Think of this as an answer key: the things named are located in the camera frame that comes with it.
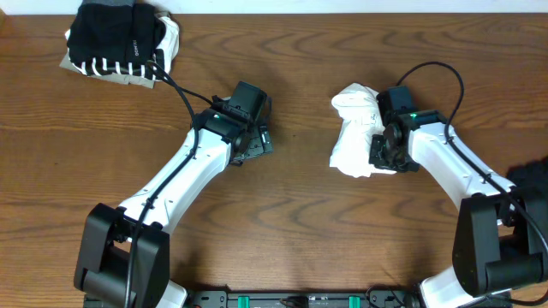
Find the wooden table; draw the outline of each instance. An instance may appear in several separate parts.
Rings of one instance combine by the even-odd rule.
[[[86,215],[143,187],[184,140],[167,85],[120,86],[60,69],[73,16],[10,16],[0,30],[0,306],[79,307]],[[354,179],[328,167],[352,82],[383,90],[415,64],[454,65],[454,122],[498,173],[548,154],[546,15],[178,15],[174,79],[206,96],[239,80],[274,99],[275,152],[207,185],[171,240],[185,287],[365,290],[450,266],[457,211],[432,177]],[[406,80],[422,109],[458,94],[443,68]],[[198,111],[206,106],[192,99]],[[546,286],[525,289],[538,297]]]

